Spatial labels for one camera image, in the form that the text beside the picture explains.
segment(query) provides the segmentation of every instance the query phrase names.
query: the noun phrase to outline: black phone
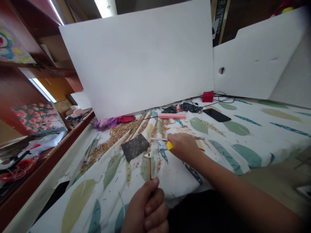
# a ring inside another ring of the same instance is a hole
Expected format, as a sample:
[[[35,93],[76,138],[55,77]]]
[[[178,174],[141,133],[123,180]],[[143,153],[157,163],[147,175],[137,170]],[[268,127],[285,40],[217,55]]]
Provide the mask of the black phone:
[[[210,117],[214,118],[218,122],[225,122],[225,121],[230,121],[231,118],[227,117],[226,115],[216,111],[215,109],[209,108],[203,110],[207,115]]]

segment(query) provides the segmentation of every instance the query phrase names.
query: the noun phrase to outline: black sandpaper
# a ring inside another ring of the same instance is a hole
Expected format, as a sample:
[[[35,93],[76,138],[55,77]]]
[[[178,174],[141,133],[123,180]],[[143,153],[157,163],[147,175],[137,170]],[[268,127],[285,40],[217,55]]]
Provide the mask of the black sandpaper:
[[[149,142],[142,134],[121,145],[125,158],[128,162],[146,151],[148,146]]]

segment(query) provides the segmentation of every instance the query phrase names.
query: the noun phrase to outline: pink eraser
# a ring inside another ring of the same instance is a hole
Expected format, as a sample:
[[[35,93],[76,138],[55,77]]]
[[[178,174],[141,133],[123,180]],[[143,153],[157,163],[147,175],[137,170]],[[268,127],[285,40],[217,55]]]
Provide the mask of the pink eraser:
[[[185,119],[185,114],[177,114],[177,113],[159,113],[158,117],[160,119]]]

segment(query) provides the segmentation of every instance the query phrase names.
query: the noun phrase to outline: colorful painting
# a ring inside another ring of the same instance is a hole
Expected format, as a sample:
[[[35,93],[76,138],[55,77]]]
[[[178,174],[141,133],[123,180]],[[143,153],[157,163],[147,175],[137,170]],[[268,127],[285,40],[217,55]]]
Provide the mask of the colorful painting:
[[[0,61],[36,63],[2,19],[0,19]]]
[[[11,108],[25,129],[33,135],[66,131],[63,120],[52,103],[38,103]]]

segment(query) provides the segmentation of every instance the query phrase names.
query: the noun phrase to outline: red box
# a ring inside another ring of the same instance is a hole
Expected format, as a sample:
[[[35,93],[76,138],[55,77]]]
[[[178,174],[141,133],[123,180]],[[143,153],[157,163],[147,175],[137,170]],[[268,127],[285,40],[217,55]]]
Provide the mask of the red box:
[[[214,91],[203,92],[202,102],[213,102]]]

